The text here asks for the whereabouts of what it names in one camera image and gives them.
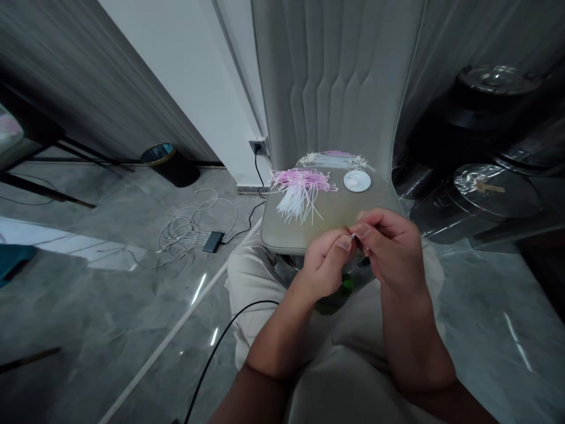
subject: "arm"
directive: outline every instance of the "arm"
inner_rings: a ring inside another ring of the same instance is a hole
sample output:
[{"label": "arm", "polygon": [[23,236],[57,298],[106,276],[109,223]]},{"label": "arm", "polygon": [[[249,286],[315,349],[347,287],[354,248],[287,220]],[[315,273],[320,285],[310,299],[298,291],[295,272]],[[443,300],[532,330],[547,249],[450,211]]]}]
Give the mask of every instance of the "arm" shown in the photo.
[{"label": "arm", "polygon": [[496,422],[457,380],[436,328],[418,228],[378,208],[351,228],[381,282],[383,336],[393,378],[408,401],[447,422]]},{"label": "arm", "polygon": [[355,252],[345,228],[328,231],[308,246],[304,268],[261,329],[211,423],[280,422],[299,364],[300,346],[316,302],[334,293],[341,270]]}]

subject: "pink strand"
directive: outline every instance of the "pink strand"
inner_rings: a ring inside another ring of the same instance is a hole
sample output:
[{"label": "pink strand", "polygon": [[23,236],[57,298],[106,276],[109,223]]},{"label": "pink strand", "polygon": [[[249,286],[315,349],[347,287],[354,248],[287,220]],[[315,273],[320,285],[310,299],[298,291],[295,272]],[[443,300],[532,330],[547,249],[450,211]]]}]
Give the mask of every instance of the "pink strand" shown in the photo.
[{"label": "pink strand", "polygon": [[319,191],[337,191],[335,184],[330,184],[330,173],[323,174],[317,170],[306,168],[293,168],[288,171],[272,173],[272,188],[285,192],[277,206],[277,210],[285,218],[284,222],[300,219],[300,224],[311,215],[314,224],[314,212],[321,218],[322,215],[314,206]]}]

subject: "person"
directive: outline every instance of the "person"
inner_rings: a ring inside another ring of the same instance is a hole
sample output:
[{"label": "person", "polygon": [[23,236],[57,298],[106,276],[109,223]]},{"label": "person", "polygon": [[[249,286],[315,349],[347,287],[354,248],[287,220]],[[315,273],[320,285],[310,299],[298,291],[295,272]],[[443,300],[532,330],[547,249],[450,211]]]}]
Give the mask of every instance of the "person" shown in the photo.
[{"label": "person", "polygon": [[[334,315],[318,314],[316,302],[339,288],[357,249],[376,280]],[[240,371],[210,422],[496,422],[458,381],[440,337],[430,295],[438,290],[426,279],[443,282],[443,271],[430,252],[408,219],[362,211],[353,227],[310,243],[285,292],[259,235],[242,243],[228,260],[232,311],[280,304],[237,320]]]}]

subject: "teal object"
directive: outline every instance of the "teal object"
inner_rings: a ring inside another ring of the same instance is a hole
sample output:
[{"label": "teal object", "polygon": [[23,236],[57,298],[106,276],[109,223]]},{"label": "teal object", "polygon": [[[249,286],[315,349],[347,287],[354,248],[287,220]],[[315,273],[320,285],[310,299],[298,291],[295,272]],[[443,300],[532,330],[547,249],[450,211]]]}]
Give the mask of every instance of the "teal object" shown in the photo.
[{"label": "teal object", "polygon": [[0,244],[0,289],[35,256],[35,246]]}]

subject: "gray chair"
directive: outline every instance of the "gray chair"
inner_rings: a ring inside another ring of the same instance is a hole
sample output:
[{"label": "gray chair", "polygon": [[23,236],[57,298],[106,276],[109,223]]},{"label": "gray chair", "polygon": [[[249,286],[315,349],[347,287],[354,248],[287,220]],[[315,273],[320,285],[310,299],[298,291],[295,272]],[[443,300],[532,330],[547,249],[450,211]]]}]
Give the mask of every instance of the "gray chair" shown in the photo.
[{"label": "gray chair", "polygon": [[253,0],[261,84],[272,165],[294,167],[312,151],[361,154],[376,169],[371,187],[352,193],[345,171],[331,170],[335,193],[320,193],[324,217],[314,225],[283,223],[282,194],[271,194],[261,227],[275,253],[303,255],[310,240],[359,210],[400,212],[391,181],[394,136],[408,84],[425,0]]}]

